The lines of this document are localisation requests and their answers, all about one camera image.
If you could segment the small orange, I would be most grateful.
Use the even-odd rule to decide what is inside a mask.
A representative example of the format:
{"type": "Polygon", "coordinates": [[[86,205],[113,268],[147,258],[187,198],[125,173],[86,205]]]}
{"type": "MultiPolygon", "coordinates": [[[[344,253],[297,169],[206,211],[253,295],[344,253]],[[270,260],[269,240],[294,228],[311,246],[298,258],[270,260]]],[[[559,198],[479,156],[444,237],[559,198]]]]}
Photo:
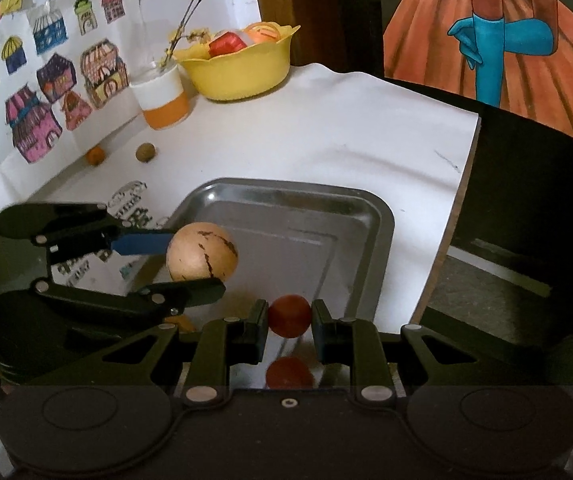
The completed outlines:
{"type": "Polygon", "coordinates": [[[86,162],[90,166],[96,167],[102,164],[106,159],[106,153],[103,150],[102,146],[96,145],[85,154],[86,162]]]}

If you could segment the small orange tangerine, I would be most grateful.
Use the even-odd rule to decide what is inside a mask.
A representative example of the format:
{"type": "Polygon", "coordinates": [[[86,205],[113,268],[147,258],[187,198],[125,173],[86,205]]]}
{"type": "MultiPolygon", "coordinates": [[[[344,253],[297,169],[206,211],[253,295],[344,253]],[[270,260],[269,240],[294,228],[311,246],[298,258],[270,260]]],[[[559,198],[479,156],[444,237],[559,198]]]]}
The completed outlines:
{"type": "Polygon", "coordinates": [[[312,389],[315,377],[309,367],[295,356],[285,356],[273,361],[266,370],[269,389],[312,389]]]}

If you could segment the white and orange cup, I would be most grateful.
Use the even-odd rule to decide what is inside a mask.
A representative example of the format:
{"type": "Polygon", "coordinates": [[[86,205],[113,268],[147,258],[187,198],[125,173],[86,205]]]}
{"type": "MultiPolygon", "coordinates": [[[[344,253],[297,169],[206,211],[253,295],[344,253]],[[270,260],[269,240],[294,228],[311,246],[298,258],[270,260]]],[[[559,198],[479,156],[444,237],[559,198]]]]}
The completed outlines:
{"type": "Polygon", "coordinates": [[[189,98],[175,62],[168,62],[164,67],[152,64],[134,73],[129,87],[145,122],[154,130],[171,127],[189,114],[189,98]]]}

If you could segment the girl in orange dress poster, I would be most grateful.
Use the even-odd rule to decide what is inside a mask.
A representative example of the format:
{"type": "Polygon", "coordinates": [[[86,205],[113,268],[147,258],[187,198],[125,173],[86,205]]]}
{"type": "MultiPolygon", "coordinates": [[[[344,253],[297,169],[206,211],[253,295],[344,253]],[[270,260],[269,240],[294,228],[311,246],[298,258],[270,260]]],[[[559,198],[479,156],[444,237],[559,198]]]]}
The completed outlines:
{"type": "Polygon", "coordinates": [[[573,0],[383,0],[384,74],[573,138],[573,0]]]}

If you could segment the yellow plastic bowl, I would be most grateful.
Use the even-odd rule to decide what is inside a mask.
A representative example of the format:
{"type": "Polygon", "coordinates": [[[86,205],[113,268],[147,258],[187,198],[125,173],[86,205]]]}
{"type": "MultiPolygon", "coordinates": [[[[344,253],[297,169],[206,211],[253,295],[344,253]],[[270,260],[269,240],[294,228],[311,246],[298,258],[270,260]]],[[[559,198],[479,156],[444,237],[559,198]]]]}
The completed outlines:
{"type": "Polygon", "coordinates": [[[248,47],[236,53],[211,58],[208,44],[217,32],[194,32],[190,44],[178,48],[174,59],[188,73],[193,86],[205,98],[229,102],[266,93],[285,81],[291,70],[291,44],[298,25],[256,22],[238,30],[248,47]]]}

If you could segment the colourful houses drawing poster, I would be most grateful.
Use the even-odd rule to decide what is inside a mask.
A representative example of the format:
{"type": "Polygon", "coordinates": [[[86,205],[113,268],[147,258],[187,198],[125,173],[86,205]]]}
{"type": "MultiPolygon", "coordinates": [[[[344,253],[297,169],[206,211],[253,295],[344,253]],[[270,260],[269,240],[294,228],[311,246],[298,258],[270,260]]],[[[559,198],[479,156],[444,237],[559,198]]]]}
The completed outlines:
{"type": "MultiPolygon", "coordinates": [[[[137,116],[134,76],[164,55],[188,3],[0,0],[0,211],[137,116]]],[[[258,15],[257,0],[202,0],[190,24],[258,15]]]]}

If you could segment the red packet in bowl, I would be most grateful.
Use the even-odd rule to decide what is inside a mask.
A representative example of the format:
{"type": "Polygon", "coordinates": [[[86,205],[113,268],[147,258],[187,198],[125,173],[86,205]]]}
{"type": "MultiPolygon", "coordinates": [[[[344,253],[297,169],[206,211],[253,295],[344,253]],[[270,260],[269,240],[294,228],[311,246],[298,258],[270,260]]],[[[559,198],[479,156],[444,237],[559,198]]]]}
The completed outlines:
{"type": "Polygon", "coordinates": [[[248,47],[248,39],[243,32],[227,30],[221,32],[208,44],[208,53],[211,58],[239,52],[248,47]]]}

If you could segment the yellow flower twig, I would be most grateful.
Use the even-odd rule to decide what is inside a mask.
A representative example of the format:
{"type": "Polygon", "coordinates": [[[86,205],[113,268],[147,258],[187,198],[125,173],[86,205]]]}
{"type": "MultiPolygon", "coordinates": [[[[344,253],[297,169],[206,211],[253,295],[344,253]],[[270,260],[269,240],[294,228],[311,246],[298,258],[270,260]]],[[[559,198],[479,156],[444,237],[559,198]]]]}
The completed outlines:
{"type": "Polygon", "coordinates": [[[198,7],[200,6],[201,2],[202,0],[189,0],[187,9],[184,10],[178,26],[176,27],[176,29],[172,33],[172,36],[170,37],[168,46],[164,51],[163,57],[157,62],[157,66],[159,68],[165,68],[166,65],[169,63],[169,61],[172,59],[172,55],[176,50],[177,44],[179,44],[179,41],[184,37],[184,32],[186,31],[190,23],[190,19],[192,18],[195,11],[198,10],[198,7]]]}

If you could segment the brown kiwi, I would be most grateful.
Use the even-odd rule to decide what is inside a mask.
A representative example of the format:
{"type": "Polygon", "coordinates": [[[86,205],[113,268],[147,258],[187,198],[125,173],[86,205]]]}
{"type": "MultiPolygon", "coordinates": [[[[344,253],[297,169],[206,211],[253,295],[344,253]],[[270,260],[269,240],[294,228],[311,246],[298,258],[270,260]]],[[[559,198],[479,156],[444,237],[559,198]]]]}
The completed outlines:
{"type": "Polygon", "coordinates": [[[150,162],[157,155],[157,148],[152,143],[142,143],[136,149],[136,159],[138,162],[150,162]]]}

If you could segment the small red ball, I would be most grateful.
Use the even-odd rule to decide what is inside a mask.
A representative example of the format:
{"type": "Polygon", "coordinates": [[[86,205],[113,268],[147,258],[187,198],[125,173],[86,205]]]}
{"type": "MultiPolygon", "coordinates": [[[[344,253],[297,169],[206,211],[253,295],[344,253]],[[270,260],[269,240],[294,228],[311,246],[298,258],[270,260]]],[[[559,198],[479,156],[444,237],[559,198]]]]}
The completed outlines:
{"type": "Polygon", "coordinates": [[[286,295],[274,300],[268,309],[270,330],[284,338],[297,338],[307,332],[312,311],[306,298],[286,295]]]}

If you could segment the metal baking tray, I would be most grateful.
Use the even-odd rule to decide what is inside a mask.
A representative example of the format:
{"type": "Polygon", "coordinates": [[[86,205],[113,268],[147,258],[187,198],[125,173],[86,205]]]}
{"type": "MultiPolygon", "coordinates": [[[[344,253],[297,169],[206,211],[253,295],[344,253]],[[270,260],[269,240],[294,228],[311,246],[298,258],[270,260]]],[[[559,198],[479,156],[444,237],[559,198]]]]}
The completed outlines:
{"type": "Polygon", "coordinates": [[[201,185],[166,219],[224,228],[240,255],[221,299],[187,308],[196,327],[246,318],[258,299],[299,295],[325,302],[332,318],[375,317],[395,219],[376,195],[338,186],[224,178],[201,185]]]}

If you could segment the white printed table mat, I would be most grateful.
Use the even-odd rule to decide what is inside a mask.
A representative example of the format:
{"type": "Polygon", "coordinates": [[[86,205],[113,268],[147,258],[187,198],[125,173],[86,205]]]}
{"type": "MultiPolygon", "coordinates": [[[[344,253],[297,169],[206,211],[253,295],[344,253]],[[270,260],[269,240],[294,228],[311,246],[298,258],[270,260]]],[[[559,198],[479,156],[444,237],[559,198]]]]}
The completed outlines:
{"type": "Polygon", "coordinates": [[[371,192],[393,211],[395,231],[374,322],[385,333],[420,318],[424,289],[449,244],[471,172],[480,118],[363,73],[296,67],[259,98],[196,98],[187,119],[155,131],[134,119],[96,168],[70,166],[37,194],[44,202],[104,202],[146,184],[169,216],[218,178],[297,181],[371,192]],[[138,162],[142,143],[156,157],[138,162]]]}

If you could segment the beige wooden peach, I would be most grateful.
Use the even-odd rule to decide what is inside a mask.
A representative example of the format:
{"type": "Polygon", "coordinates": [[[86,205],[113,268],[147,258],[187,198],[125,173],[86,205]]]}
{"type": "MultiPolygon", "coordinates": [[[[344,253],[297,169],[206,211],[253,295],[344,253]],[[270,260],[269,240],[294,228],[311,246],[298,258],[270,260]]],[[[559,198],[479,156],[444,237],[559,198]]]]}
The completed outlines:
{"type": "Polygon", "coordinates": [[[204,278],[227,281],[236,272],[239,252],[232,236],[210,222],[183,226],[170,240],[166,266],[174,282],[192,282],[204,278]]]}

